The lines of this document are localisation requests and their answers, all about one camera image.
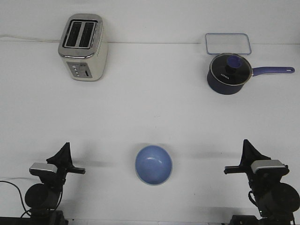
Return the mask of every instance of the metal rim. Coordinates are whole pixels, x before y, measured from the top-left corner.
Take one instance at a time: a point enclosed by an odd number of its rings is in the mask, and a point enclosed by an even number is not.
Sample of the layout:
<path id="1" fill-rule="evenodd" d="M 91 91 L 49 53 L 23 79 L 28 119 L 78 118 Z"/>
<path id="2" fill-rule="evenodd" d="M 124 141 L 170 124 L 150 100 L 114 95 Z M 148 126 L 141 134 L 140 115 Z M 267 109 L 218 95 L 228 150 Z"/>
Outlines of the metal rim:
<path id="1" fill-rule="evenodd" d="M 244 82 L 239 83 L 239 84 L 228 84 L 228 83 L 224 83 L 223 81 L 219 80 L 219 79 L 214 75 L 214 73 L 212 72 L 212 64 L 213 64 L 213 62 L 214 62 L 217 58 L 219 58 L 219 57 L 221 57 L 221 56 L 224 56 L 224 55 L 237 55 L 237 56 L 241 57 L 243 60 L 245 60 L 245 62 L 248 64 L 248 66 L 249 66 L 249 68 L 250 68 L 250 74 L 249 74 L 249 77 L 247 78 L 247 80 L 245 80 Z M 250 63 L 248 62 L 248 60 L 245 59 L 244 57 L 242 57 L 242 56 L 240 56 L 240 55 L 238 55 L 238 54 L 234 54 L 234 53 L 222 53 L 222 54 L 217 55 L 215 58 L 213 58 L 213 60 L 210 62 L 210 73 L 213 75 L 213 77 L 214 77 L 218 82 L 220 82 L 220 83 L 222 83 L 222 84 L 225 84 L 225 85 L 227 85 L 227 86 L 241 86 L 241 85 L 244 85 L 244 84 L 245 84 L 245 83 L 253 76 L 253 70 L 252 70 L 252 67 L 251 67 Z"/>

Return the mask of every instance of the brand logo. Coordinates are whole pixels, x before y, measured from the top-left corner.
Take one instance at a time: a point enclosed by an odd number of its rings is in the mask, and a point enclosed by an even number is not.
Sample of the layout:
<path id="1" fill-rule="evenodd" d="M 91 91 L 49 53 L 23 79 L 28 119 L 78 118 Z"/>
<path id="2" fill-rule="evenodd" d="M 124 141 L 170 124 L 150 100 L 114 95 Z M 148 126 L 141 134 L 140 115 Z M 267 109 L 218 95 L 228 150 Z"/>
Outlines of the brand logo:
<path id="1" fill-rule="evenodd" d="M 227 79 L 229 80 L 229 77 L 226 76 L 225 74 L 221 74 L 221 76 L 222 76 L 222 77 L 225 77 L 225 78 L 227 78 Z"/>

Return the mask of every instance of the plastic container lid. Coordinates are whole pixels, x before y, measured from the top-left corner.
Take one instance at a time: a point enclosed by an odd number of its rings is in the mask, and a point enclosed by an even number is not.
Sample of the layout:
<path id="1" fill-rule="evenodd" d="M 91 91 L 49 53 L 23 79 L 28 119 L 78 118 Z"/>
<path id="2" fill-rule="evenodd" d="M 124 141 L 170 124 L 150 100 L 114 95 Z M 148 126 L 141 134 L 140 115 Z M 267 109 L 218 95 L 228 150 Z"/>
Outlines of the plastic container lid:
<path id="1" fill-rule="evenodd" d="M 221 53 L 250 55 L 252 52 L 248 35 L 244 33 L 207 33 L 205 43 L 209 55 Z"/>

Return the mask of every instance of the black cable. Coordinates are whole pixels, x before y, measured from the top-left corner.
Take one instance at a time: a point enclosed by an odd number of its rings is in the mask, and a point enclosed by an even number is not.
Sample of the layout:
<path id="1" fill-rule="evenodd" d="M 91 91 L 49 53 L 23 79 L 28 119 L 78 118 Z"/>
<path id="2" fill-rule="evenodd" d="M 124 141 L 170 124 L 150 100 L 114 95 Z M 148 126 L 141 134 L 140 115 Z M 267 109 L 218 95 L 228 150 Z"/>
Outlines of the black cable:
<path id="1" fill-rule="evenodd" d="M 56 210 L 57 210 L 57 208 L 58 208 L 58 206 L 60 205 L 60 202 L 61 202 L 61 199 L 62 199 L 62 191 L 63 191 L 63 186 L 61 186 L 60 199 L 59 199 L 59 201 L 58 201 L 58 203 L 57 203 L 56 207 L 54 208 L 54 211 L 56 211 Z"/>
<path id="2" fill-rule="evenodd" d="M 254 201 L 254 199 L 251 197 L 251 194 L 253 194 L 253 191 L 249 191 L 249 193 L 248 193 L 248 198 L 249 198 L 250 202 L 252 202 L 253 205 L 255 205 L 255 206 L 257 207 L 257 204 L 256 204 L 256 202 Z"/>
<path id="3" fill-rule="evenodd" d="M 294 215 L 292 216 L 292 223 L 293 223 L 294 225 L 296 225 Z"/>
<path id="4" fill-rule="evenodd" d="M 22 203 L 23 209 L 25 211 L 22 216 L 24 216 L 25 214 L 27 214 L 28 216 L 30 216 L 30 214 L 28 213 L 27 209 L 25 208 L 25 205 L 24 205 L 24 202 L 23 202 L 22 193 L 21 193 L 20 189 L 18 188 L 18 186 L 16 184 L 13 184 L 13 183 L 11 183 L 9 181 L 5 181 L 5 180 L 0 180 L 0 182 L 11 184 L 11 185 L 15 186 L 18 189 L 18 192 L 19 192 L 20 198 L 21 198 L 21 203 Z"/>
<path id="5" fill-rule="evenodd" d="M 20 216 L 20 218 L 22 218 L 25 214 L 28 215 L 28 212 L 29 212 L 29 210 L 25 211 L 25 212 Z"/>

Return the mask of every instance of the white wall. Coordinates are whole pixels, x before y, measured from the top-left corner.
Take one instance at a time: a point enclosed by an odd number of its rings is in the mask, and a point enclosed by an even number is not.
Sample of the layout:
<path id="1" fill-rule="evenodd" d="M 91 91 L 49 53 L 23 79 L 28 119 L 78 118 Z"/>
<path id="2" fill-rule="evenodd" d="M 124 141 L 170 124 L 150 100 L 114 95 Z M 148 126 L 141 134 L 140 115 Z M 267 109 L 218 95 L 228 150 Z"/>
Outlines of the white wall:
<path id="1" fill-rule="evenodd" d="M 1 0 L 0 35 L 60 39 L 75 13 L 103 17 L 109 42 L 201 43 L 244 32 L 252 43 L 300 43 L 298 0 Z"/>

